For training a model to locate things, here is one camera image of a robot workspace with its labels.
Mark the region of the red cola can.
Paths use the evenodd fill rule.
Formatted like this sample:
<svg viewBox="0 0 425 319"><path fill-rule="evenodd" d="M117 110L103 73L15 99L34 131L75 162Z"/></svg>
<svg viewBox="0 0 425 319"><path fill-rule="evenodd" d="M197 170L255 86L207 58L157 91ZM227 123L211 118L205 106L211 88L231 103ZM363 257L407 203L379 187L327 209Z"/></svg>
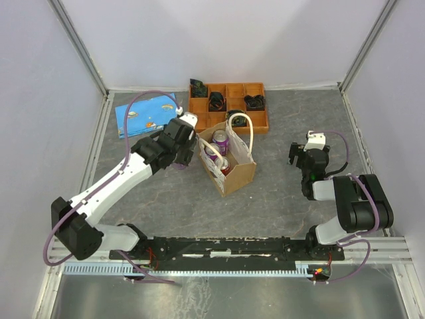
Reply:
<svg viewBox="0 0 425 319"><path fill-rule="evenodd" d="M214 164L220 168L220 171L224 176L227 176L230 172L230 163L227 157L223 156L222 159L216 158Z"/></svg>

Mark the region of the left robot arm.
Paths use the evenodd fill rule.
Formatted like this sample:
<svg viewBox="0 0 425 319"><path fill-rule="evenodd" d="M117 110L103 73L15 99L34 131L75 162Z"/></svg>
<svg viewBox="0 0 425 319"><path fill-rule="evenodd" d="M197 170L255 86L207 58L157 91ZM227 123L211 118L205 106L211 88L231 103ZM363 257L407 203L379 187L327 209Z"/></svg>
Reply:
<svg viewBox="0 0 425 319"><path fill-rule="evenodd" d="M146 254L145 235L135 226L102 225L100 219L136 185L173 163L187 166L197 141L197 117L189 112L172 119L164 129L137 141L112 171L70 200L52 202L52 231L79 261L98 249L124 251L132 259Z"/></svg>

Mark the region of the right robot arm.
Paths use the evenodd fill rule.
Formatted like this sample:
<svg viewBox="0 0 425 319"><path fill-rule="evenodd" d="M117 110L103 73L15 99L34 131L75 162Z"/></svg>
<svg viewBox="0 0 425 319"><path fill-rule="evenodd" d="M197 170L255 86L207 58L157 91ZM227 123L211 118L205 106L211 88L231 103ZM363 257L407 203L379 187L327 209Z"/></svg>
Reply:
<svg viewBox="0 0 425 319"><path fill-rule="evenodd" d="M293 142L288 163L301 169L301 192L310 201L333 201L336 216L312 226L306 235L305 253L319 260L329 252L329 245L387 229L394 223L394 213L375 174L331 177L326 172L330 147L312 148Z"/></svg>

